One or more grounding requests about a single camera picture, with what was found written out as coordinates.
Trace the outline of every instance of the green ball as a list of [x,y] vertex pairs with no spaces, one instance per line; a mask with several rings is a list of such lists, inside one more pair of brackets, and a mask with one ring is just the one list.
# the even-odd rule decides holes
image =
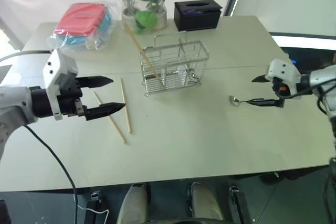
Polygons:
[[135,14],[135,21],[141,29],[154,28],[156,26],[157,16],[152,10],[140,10]]

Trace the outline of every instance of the black tissue box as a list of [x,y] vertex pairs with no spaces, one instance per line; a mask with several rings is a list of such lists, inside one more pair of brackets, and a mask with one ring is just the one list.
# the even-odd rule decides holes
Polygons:
[[174,21],[179,31],[216,28],[221,8],[214,0],[175,2]]

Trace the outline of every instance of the chopstick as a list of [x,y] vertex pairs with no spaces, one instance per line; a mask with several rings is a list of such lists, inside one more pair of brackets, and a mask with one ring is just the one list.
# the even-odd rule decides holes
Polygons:
[[[101,104],[101,101],[99,99],[99,97],[97,96],[97,94],[93,91],[93,95],[96,97],[97,101],[99,104]],[[123,141],[123,143],[126,143],[126,139],[125,137],[122,135],[120,129],[118,128],[118,126],[116,125],[115,121],[113,120],[113,118],[111,117],[111,115],[108,116],[108,118],[110,119],[111,124],[113,125],[115,131],[118,133],[118,135],[120,136],[121,140]]]
[[152,63],[148,59],[148,57],[147,57],[146,53],[144,52],[144,50],[142,49],[140,43],[135,38],[134,33],[131,31],[130,27],[126,23],[124,23],[124,27],[125,27],[125,30],[127,31],[127,33],[129,34],[129,36],[131,37],[133,43],[137,47],[137,49],[138,49],[139,53],[141,54],[142,58],[146,61],[147,65],[152,69],[152,71],[153,71],[155,77],[158,79],[159,83],[164,87],[160,76],[158,75],[158,73],[156,73],[156,70],[154,69]]
[[124,87],[123,87],[121,78],[120,78],[120,86],[121,86],[122,100],[123,100],[123,103],[126,104],[125,105],[125,114],[126,114],[128,132],[132,133],[131,122],[130,122],[130,117],[129,117],[129,113],[128,113],[128,106],[127,106],[127,103],[126,103],[125,92],[124,92]]

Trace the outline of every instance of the wire basket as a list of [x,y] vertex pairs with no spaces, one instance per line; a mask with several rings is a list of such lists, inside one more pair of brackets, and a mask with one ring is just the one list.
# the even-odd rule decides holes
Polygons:
[[[163,36],[176,36],[176,44],[157,46],[156,41]],[[140,55],[145,95],[167,92],[181,88],[199,86],[201,76],[209,59],[209,51],[200,41],[188,41],[187,32],[173,35],[156,35],[154,44],[144,48],[152,67]],[[155,69],[160,77],[155,77]]]

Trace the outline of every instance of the white cable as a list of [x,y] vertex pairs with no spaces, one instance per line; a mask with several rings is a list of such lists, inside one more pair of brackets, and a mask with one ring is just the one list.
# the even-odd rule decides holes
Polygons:
[[80,208],[80,209],[82,209],[82,210],[89,210],[89,211],[94,212],[94,213],[99,214],[99,215],[106,212],[106,217],[105,217],[105,221],[104,221],[104,224],[106,224],[107,217],[109,216],[109,213],[110,213],[110,211],[108,209],[106,209],[106,210],[104,210],[102,212],[98,212],[98,211],[95,211],[95,210],[93,210],[91,208],[83,208],[80,205],[77,205],[77,207]]

